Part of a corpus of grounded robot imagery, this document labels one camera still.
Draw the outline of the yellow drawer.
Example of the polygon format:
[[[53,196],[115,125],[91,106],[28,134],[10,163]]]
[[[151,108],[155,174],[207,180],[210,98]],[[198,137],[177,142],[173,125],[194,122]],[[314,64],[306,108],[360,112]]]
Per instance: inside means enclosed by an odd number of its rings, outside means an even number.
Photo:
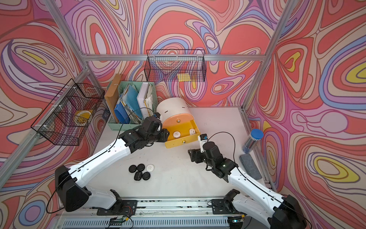
[[[195,129],[196,134],[190,135],[189,130]],[[170,135],[168,137],[167,142],[165,142],[166,148],[175,148],[178,146],[186,145],[188,143],[192,143],[194,141],[198,140],[198,137],[200,135],[200,131],[197,127],[197,124],[194,120],[191,120],[190,122],[183,123],[180,125],[177,125],[175,127],[169,127],[167,130],[170,132]],[[181,133],[181,137],[176,139],[173,137],[173,132],[179,131]]]

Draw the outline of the orange top drawer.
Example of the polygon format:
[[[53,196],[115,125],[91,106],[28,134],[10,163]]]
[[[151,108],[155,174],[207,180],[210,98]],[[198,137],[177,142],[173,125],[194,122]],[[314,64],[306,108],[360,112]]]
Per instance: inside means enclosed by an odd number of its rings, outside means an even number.
[[[192,114],[189,113],[176,114],[164,120],[163,128],[167,129],[169,127],[175,127],[177,125],[190,122],[191,120],[194,120]]]

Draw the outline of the white oblong earphone case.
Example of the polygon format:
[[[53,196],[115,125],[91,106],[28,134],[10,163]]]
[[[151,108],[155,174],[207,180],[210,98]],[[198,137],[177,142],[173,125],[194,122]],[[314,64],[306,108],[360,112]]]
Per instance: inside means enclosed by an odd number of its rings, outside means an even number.
[[[196,134],[196,131],[195,131],[195,129],[192,128],[189,130],[189,133],[190,133],[190,135],[194,135],[194,134]]]

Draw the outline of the white three-drawer cabinet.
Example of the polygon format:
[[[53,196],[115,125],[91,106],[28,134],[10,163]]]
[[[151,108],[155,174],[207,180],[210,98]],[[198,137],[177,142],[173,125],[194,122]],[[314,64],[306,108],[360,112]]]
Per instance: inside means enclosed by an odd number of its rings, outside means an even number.
[[[163,123],[165,119],[173,115],[189,113],[192,114],[182,98],[169,98],[158,104],[156,111],[160,114],[160,120]]]

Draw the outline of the black oblong earphone case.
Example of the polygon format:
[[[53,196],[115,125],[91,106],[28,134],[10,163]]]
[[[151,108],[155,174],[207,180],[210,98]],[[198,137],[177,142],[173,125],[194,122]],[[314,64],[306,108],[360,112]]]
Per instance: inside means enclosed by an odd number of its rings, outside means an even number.
[[[134,175],[133,179],[134,179],[135,181],[140,181],[140,180],[142,179],[142,177],[143,177],[143,172],[141,172],[141,171],[137,171],[137,172],[135,173],[135,175]]]

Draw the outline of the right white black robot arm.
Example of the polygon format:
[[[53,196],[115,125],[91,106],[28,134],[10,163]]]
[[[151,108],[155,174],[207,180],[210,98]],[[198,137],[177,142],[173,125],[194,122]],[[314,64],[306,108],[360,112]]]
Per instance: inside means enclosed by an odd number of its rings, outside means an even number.
[[[192,162],[205,163],[208,171],[235,186],[225,196],[234,211],[251,216],[269,229],[305,229],[309,225],[293,196],[284,197],[266,188],[233,160],[223,157],[214,142],[205,142],[188,154]]]

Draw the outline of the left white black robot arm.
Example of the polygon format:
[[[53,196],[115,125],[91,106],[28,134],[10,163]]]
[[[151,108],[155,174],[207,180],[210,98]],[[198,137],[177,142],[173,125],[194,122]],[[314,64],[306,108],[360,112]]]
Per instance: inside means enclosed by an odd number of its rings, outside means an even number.
[[[111,190],[98,190],[89,182],[118,160],[155,142],[165,143],[169,131],[163,128],[160,114],[147,117],[141,125],[118,134],[106,148],[69,168],[60,166],[55,171],[55,187],[64,210],[80,208],[113,209],[121,204],[119,194]]]

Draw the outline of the blue folder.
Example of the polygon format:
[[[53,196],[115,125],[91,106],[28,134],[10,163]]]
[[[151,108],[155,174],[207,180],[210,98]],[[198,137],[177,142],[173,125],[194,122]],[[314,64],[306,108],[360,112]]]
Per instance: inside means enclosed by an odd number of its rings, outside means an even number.
[[[117,118],[118,123],[120,124],[129,124],[130,123],[130,117],[127,114],[124,105],[120,100],[117,101],[117,104],[114,108],[114,113]]]

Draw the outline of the green file organizer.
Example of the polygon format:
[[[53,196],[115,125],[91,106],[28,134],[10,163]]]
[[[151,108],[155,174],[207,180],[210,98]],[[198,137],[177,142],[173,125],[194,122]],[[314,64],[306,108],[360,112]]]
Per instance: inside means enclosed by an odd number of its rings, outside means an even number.
[[[158,100],[155,83],[121,81],[108,86],[114,92],[112,116],[108,126],[112,131],[125,131],[142,123],[148,116],[156,112]]]

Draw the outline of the teal folder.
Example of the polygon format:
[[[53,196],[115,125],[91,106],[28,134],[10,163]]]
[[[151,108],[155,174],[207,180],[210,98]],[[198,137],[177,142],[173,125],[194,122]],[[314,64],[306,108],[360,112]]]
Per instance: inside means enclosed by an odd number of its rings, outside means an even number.
[[[137,96],[138,91],[136,90],[136,87],[132,84],[128,84],[124,90],[122,101],[136,117],[142,119],[143,117],[138,105]]]

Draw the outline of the white binder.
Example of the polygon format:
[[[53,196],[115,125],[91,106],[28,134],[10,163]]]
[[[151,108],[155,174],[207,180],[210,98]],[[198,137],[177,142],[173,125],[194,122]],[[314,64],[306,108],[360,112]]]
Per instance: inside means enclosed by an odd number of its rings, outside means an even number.
[[[143,119],[145,119],[146,117],[149,116],[149,111],[148,111],[147,106],[145,104],[145,99],[146,99],[146,96],[147,96],[149,86],[150,85],[147,82],[142,83],[141,88],[140,88],[139,93],[138,93],[138,96],[137,96],[138,105],[139,105],[140,111],[142,113]]]

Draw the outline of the blue-capped clear tube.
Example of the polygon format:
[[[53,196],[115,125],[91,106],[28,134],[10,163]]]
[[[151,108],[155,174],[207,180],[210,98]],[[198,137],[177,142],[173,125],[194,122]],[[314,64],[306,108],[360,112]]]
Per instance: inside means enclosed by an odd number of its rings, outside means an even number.
[[[264,133],[262,130],[260,129],[253,129],[247,140],[245,141],[243,147],[242,147],[242,151],[245,153],[245,154],[248,154],[252,148],[255,146],[255,144],[261,140],[262,138],[264,137]]]

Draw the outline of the brown folder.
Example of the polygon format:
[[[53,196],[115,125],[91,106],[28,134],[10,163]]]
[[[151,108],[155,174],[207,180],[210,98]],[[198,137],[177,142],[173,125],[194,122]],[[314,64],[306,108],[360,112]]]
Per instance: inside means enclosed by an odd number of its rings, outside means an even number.
[[[118,118],[115,114],[115,106],[117,104],[117,101],[119,99],[119,84],[121,81],[122,75],[121,74],[116,74],[113,78],[113,80],[109,83],[108,88],[107,88],[107,92],[105,94],[105,100],[107,103],[107,106],[111,112],[111,115],[114,119],[114,121],[117,123],[118,122]]]

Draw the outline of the yellow sticky note pad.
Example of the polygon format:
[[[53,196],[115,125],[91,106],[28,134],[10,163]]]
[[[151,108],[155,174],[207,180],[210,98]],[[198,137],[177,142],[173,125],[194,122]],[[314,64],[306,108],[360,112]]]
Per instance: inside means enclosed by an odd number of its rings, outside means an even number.
[[[190,82],[192,80],[188,73],[178,73],[177,78],[179,82]]]

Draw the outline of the yellow tape roll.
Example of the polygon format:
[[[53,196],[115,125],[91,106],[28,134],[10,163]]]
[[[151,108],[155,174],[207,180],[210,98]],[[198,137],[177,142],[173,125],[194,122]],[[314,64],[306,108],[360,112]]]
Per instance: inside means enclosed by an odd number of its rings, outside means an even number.
[[[78,110],[74,115],[74,123],[77,126],[85,126],[92,115],[92,110]]]

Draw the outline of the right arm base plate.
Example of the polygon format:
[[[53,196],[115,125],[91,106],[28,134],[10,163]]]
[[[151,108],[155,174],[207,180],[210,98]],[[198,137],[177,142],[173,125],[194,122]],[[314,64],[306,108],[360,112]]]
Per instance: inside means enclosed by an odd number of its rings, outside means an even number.
[[[209,206],[211,206],[214,215],[240,214],[240,212],[234,208],[232,202],[223,198],[212,199]]]

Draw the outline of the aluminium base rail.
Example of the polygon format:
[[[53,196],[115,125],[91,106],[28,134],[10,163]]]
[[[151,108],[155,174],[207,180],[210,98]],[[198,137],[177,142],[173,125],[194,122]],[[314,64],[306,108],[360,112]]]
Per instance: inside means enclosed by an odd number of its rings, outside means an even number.
[[[130,198],[137,200],[133,216],[98,216],[97,209],[81,209],[62,213],[52,229],[268,229],[251,216],[240,214],[214,215],[212,199],[197,198]]]

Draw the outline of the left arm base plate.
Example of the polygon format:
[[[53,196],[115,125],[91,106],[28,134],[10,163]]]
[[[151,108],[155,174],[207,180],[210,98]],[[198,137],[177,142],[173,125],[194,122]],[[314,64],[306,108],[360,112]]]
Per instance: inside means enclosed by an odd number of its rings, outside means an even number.
[[[137,209],[137,200],[118,200],[109,209],[97,209],[98,216],[133,216]]]

